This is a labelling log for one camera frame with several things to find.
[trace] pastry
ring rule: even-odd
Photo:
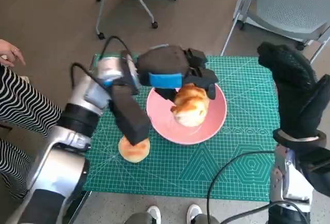
[[[145,159],[150,152],[150,141],[145,139],[133,146],[125,136],[123,136],[118,144],[119,153],[129,162],[137,163]]]
[[[171,108],[171,112],[178,123],[187,127],[195,127],[204,122],[209,102],[204,89],[194,84],[186,84],[175,96],[175,106]]]

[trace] white sneaker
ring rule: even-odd
[[[187,211],[187,224],[191,223],[191,220],[194,219],[197,215],[202,214],[202,209],[197,204],[192,204]]]
[[[161,224],[160,210],[157,206],[151,206],[147,212],[156,220],[157,224]]]

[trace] black glove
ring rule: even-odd
[[[330,76],[317,81],[310,62],[286,45],[262,43],[259,64],[272,71],[278,91],[280,129],[296,139],[318,135],[330,100]]]

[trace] robotic arm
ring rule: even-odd
[[[278,93],[280,129],[271,172],[270,202],[297,205],[310,222],[312,192],[330,197],[330,151],[326,135],[317,130],[330,100],[330,76],[317,81],[309,61],[285,45],[263,43],[259,63],[272,71]],[[290,205],[269,209],[269,224],[305,223]]]
[[[135,63],[128,49],[119,57],[104,57],[104,50],[94,75],[78,63],[72,65],[72,81],[74,67],[80,67],[86,75],[74,87],[44,149],[37,155],[27,179],[29,192],[7,224],[62,223],[66,207],[86,182],[89,162],[84,153],[91,148],[92,134],[108,106],[132,145],[148,138],[149,118],[133,99],[140,84],[154,86],[164,98],[173,98],[174,88],[195,83],[215,98],[218,79],[205,68],[202,52],[164,45],[140,55]]]

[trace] chair leg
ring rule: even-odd
[[[310,59],[310,63],[311,63],[311,64],[315,61],[316,57],[318,57],[318,55],[319,55],[319,54],[321,53],[321,51],[324,49],[324,47],[325,47],[326,44],[328,43],[329,39],[330,39],[330,37],[329,37],[327,40],[325,40],[325,41],[321,44],[321,46],[316,50],[316,52],[313,54],[312,58]]]
[[[148,13],[148,15],[150,16],[151,23],[153,25],[153,28],[157,28],[158,27],[157,22],[155,22],[155,18],[153,16],[153,14],[151,13],[151,11],[149,10],[148,6],[146,6],[146,4],[145,4],[145,2],[143,0],[138,0],[138,1],[143,6],[143,8],[145,9],[145,11]]]
[[[98,29],[98,26],[99,26],[100,20],[101,20],[101,16],[102,16],[102,12],[103,12],[104,3],[105,3],[105,0],[101,0],[100,9],[98,10],[96,26],[95,26],[96,34],[100,40],[105,39],[104,34],[102,32],[100,32]]]
[[[230,32],[229,32],[229,34],[228,34],[228,36],[227,36],[227,39],[226,39],[225,45],[223,46],[223,49],[222,49],[222,51],[221,51],[220,56],[223,56],[224,53],[225,53],[226,47],[227,47],[227,45],[228,45],[228,43],[229,43],[230,37],[232,36],[232,33],[233,33],[233,31],[234,31],[234,28],[235,28],[235,25],[236,25],[236,23],[237,23],[237,20],[238,20],[239,15],[240,15],[240,12],[238,11],[237,14],[236,14],[236,17],[234,18],[232,28],[230,29]]]

